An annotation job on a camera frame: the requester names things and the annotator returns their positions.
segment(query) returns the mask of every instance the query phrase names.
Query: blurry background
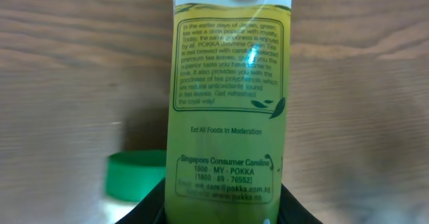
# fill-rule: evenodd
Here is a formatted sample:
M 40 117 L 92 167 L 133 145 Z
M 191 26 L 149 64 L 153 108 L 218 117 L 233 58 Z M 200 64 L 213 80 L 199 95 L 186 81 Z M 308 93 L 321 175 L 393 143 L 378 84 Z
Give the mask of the blurry background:
M 325 223 L 426 223 L 429 0 L 292 15 L 284 184 Z M 104 224 L 105 157 L 166 147 L 172 16 L 172 0 L 0 0 L 2 223 Z

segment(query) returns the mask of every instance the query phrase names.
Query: brown wooden floor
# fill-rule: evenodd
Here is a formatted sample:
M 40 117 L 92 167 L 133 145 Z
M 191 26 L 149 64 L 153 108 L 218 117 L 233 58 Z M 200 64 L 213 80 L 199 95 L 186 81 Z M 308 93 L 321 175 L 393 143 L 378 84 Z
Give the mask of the brown wooden floor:
M 285 185 L 325 223 L 429 219 L 429 0 L 292 15 Z M 171 41 L 172 0 L 0 0 L 2 223 L 104 224 L 105 156 L 165 147 Z

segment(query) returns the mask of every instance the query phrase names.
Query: green cap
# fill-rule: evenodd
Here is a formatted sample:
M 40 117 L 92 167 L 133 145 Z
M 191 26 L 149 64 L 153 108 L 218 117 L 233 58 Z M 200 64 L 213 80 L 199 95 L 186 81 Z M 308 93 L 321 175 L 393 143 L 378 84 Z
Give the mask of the green cap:
M 109 156 L 105 190 L 114 199 L 139 203 L 165 176 L 165 150 L 120 152 Z

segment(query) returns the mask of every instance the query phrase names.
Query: leaf illustration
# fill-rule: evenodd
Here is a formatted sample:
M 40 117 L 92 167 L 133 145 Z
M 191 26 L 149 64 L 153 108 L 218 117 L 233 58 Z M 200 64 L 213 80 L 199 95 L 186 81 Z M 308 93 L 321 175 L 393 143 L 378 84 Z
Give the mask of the leaf illustration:
M 271 115 L 270 119 L 280 116 L 283 113 L 285 106 L 286 106 L 286 98 L 284 97 L 280 99 L 279 103 L 277 103 L 277 106 L 275 106 L 273 115 Z
M 258 108 L 267 108 L 267 106 L 260 103 L 259 101 L 252 101 L 251 103 L 253 104 L 253 106 L 258 107 Z

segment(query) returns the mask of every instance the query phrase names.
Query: wood grain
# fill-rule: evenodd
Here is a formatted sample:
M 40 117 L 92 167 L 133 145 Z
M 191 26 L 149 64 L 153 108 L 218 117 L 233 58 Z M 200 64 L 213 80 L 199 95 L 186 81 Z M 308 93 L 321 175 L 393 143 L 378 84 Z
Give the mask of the wood grain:
M 285 185 L 324 223 L 425 223 L 429 0 L 292 15 Z M 0 0 L 2 222 L 105 223 L 105 156 L 165 147 L 172 32 L 172 0 Z

